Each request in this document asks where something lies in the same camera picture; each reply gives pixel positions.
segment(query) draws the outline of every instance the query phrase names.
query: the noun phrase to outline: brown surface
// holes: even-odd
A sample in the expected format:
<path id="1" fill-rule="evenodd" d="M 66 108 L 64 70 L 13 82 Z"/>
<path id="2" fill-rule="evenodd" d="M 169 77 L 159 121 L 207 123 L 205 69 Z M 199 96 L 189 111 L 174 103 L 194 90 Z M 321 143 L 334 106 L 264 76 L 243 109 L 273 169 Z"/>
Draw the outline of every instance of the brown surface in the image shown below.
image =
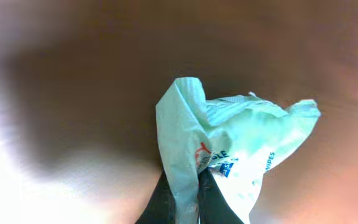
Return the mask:
<path id="1" fill-rule="evenodd" d="M 323 117 L 251 220 L 358 223 L 358 3 L 0 0 L 6 150 L 111 223 L 133 223 L 157 183 L 154 105 L 179 76 L 208 98 L 316 99 Z"/>

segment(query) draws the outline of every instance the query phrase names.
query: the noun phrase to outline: crumpled plastic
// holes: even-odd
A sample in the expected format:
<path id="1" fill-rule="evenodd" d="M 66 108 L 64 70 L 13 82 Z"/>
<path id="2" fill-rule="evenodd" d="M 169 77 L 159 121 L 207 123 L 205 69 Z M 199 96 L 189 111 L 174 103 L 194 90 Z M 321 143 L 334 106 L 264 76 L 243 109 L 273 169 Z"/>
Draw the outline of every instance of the crumpled plastic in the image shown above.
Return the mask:
<path id="1" fill-rule="evenodd" d="M 227 204 L 249 223 L 263 174 L 305 141 L 320 115 L 314 100 L 285 110 L 253 93 L 206 100 L 199 79 L 177 78 L 156 105 L 175 222 L 198 222 L 197 175 L 209 167 Z"/>

